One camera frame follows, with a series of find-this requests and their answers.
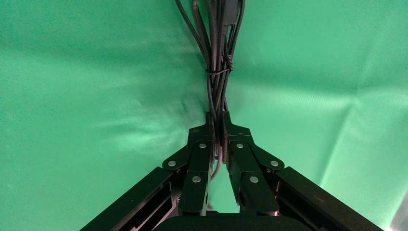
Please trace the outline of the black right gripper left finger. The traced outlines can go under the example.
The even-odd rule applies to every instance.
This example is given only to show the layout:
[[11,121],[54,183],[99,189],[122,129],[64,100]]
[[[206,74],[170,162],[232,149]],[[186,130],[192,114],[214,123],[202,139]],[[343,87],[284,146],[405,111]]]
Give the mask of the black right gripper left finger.
[[213,158],[213,119],[189,129],[187,144],[115,200],[84,231],[165,231],[176,216],[204,216]]

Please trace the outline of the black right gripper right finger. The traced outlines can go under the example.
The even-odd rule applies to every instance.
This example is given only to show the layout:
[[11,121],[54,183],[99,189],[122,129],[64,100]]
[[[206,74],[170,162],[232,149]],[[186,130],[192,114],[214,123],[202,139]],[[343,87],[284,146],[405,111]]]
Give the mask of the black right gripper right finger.
[[255,144],[250,130],[223,113],[234,196],[257,231],[377,231],[379,227]]

